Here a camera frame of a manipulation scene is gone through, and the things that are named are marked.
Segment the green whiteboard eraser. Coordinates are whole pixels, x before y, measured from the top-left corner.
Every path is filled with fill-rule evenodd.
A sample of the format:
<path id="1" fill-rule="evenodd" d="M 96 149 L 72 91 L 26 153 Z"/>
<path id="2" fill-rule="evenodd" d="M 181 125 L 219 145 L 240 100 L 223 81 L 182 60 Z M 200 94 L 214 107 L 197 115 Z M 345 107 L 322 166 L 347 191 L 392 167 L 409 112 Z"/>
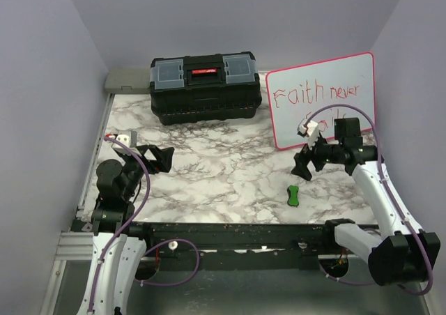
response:
<path id="1" fill-rule="evenodd" d="M 287 187 L 287 204 L 291 207 L 298 207 L 300 205 L 298 193 L 299 187 L 297 185 L 290 185 Z"/>

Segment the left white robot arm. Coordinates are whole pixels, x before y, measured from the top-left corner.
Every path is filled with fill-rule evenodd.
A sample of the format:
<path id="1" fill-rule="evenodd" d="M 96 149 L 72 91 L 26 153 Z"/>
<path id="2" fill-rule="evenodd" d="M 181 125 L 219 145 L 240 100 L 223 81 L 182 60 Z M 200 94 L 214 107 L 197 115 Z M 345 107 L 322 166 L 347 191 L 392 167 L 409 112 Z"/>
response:
<path id="1" fill-rule="evenodd" d="M 174 148 L 112 145 L 118 160 L 96 169 L 98 197 L 91 216 L 93 250 L 78 314 L 124 314 L 139 260 L 154 249 L 144 227 L 132 226 L 139 213 L 132 202 L 142 179 L 171 169 Z"/>

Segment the pink framed whiteboard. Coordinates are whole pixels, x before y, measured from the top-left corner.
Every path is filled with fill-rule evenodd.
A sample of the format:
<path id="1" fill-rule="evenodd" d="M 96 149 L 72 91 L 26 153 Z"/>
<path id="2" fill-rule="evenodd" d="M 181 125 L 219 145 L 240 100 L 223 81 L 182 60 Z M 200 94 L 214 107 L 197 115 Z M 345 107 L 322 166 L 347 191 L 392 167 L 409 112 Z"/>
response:
<path id="1" fill-rule="evenodd" d="M 346 104 L 376 120 L 374 56 L 354 54 L 273 70 L 266 75 L 272 132 L 276 148 L 286 150 L 305 143 L 298 126 L 314 112 L 327 109 L 313 120 L 320 123 L 322 135 L 334 137 L 337 118 L 357 117 L 362 130 L 371 128 L 368 120 Z"/>

